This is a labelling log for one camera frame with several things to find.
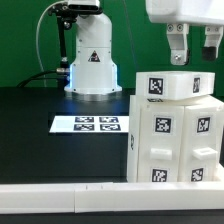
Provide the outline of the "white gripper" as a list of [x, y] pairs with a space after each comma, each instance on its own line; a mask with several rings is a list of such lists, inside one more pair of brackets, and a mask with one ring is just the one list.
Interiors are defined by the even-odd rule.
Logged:
[[[188, 24], [224, 25], [224, 0], [145, 0], [145, 2], [152, 23], [169, 23], [166, 35], [172, 65], [183, 66], [189, 61]], [[204, 60], [214, 61], [218, 58], [222, 38], [222, 26], [205, 27], [205, 43], [202, 48]]]

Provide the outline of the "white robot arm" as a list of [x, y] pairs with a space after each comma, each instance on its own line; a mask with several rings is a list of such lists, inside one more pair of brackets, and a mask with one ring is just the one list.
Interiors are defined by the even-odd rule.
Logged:
[[[224, 37], [224, 0], [136, 0], [144, 4], [150, 22], [164, 24], [171, 50], [170, 62], [183, 66], [189, 60], [187, 35], [191, 26], [205, 28], [203, 58], [214, 60]], [[119, 92], [117, 66], [111, 58], [112, 22], [100, 0], [65, 0], [77, 24], [76, 58], [70, 65], [67, 92], [107, 95]]]

